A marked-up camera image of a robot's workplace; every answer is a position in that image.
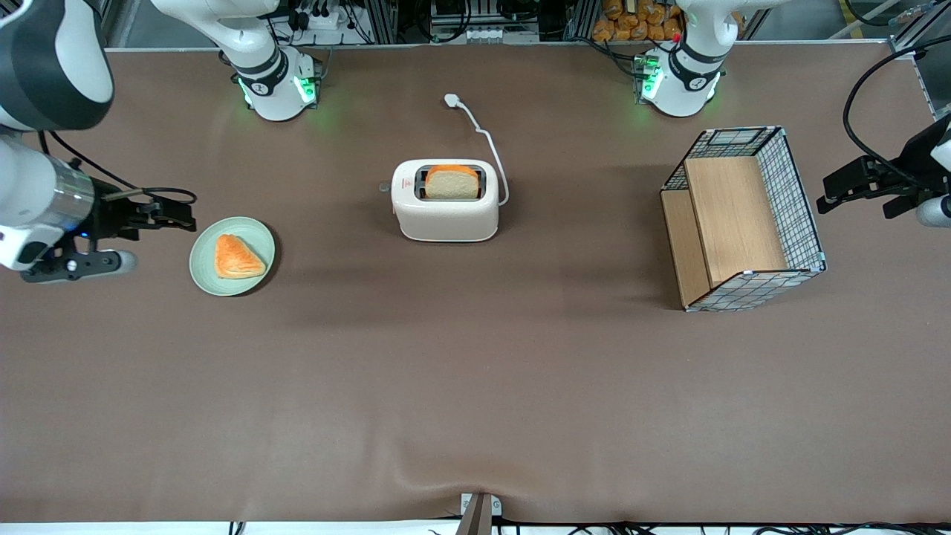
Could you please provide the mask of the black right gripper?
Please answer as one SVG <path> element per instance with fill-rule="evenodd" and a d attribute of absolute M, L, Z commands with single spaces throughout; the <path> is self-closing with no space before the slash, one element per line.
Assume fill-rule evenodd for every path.
<path fill-rule="evenodd" d="M 125 239 L 139 241 L 140 230 L 195 231 L 190 204 L 177 201 L 152 201 L 140 204 L 129 198 L 97 198 L 91 211 L 91 240 Z"/>

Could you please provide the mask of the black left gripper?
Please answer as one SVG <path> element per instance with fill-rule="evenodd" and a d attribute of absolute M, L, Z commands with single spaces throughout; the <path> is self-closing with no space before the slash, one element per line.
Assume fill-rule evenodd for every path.
<path fill-rule="evenodd" d="M 884 216 L 897 218 L 914 210 L 916 218 L 949 217 L 949 124 L 934 123 L 906 141 L 891 161 L 908 175 L 903 189 L 884 204 Z M 874 199 L 896 192 L 891 169 L 873 157 L 858 157 L 823 179 L 817 199 L 819 215 L 847 202 Z"/>

